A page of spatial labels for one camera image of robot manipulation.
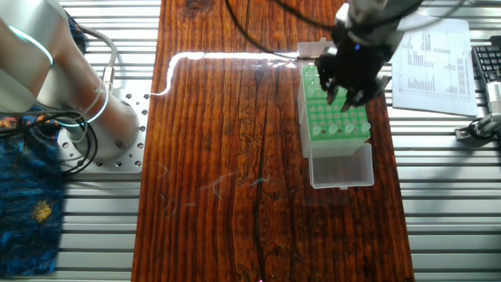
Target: blue cloth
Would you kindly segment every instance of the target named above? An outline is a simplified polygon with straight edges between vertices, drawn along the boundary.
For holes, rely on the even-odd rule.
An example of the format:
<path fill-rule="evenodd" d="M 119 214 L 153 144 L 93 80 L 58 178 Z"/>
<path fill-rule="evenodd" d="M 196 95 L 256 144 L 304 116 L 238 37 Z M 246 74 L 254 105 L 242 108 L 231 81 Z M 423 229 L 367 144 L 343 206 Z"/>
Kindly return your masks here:
<path fill-rule="evenodd" d="M 70 31 L 85 53 L 85 36 L 69 16 Z M 43 117 L 0 117 L 0 130 Z M 0 279 L 51 273 L 63 225 L 63 175 L 57 158 L 59 125 L 48 121 L 0 139 Z"/>

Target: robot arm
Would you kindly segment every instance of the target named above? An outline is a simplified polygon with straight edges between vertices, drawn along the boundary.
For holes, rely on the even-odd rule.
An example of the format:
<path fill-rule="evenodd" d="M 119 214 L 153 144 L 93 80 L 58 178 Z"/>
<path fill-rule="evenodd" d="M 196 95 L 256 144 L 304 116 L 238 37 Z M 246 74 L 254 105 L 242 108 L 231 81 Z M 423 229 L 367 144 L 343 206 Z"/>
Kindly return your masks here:
<path fill-rule="evenodd" d="M 0 111 L 25 112 L 38 101 L 76 110 L 92 125 L 98 159 L 125 152 L 139 132 L 134 110 L 116 98 L 113 70 L 103 80 L 74 43 L 67 15 L 57 0 L 0 0 Z M 81 152 L 87 140 L 75 120 L 58 118 Z"/>
<path fill-rule="evenodd" d="M 389 82 L 378 77 L 402 40 L 400 19 L 417 10 L 422 0 L 351 0 L 336 14 L 332 39 L 336 48 L 327 48 L 316 60 L 320 85 L 331 104 L 339 87 L 348 90 L 343 111 L 361 106 L 381 95 Z"/>

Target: black keyboard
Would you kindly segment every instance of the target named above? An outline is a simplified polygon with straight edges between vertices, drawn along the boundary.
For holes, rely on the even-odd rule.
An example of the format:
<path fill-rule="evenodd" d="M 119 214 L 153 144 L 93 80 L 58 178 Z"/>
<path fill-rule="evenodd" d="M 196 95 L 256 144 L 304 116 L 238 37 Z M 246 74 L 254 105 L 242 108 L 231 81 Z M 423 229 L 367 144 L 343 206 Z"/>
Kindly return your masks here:
<path fill-rule="evenodd" d="M 501 49 L 498 46 L 476 46 L 471 53 L 486 88 L 487 83 L 496 80 L 496 71 L 501 70 Z"/>

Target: plastic lid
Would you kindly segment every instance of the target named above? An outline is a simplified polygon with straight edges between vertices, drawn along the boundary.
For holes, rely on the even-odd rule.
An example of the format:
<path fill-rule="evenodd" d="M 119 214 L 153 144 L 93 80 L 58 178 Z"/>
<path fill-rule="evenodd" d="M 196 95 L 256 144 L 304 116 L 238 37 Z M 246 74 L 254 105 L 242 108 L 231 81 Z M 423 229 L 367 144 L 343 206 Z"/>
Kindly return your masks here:
<path fill-rule="evenodd" d="M 345 147 L 348 155 L 329 154 L 325 148 L 311 148 L 309 158 L 310 183 L 315 189 L 372 186 L 374 184 L 373 155 L 370 144 Z"/>

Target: metal mounting plate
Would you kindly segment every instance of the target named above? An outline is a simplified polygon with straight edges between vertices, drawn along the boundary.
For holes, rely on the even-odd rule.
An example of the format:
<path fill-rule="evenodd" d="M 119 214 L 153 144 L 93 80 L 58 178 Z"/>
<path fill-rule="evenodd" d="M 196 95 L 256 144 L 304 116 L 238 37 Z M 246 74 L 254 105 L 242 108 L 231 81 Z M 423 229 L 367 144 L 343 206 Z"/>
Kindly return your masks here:
<path fill-rule="evenodd" d="M 94 160 L 81 174 L 86 173 L 140 173 L 142 172 L 142 160 L 144 158 L 144 146 L 146 144 L 146 129 L 150 110 L 150 94 L 134 94 L 127 89 L 114 89 L 114 95 L 131 105 L 138 115 L 139 134 L 138 138 L 128 150 L 121 156 L 109 160 Z M 78 160 L 65 161 L 80 156 L 75 149 L 66 129 L 61 129 L 57 139 L 59 144 L 59 159 L 63 161 L 62 169 L 66 170 L 75 166 Z"/>

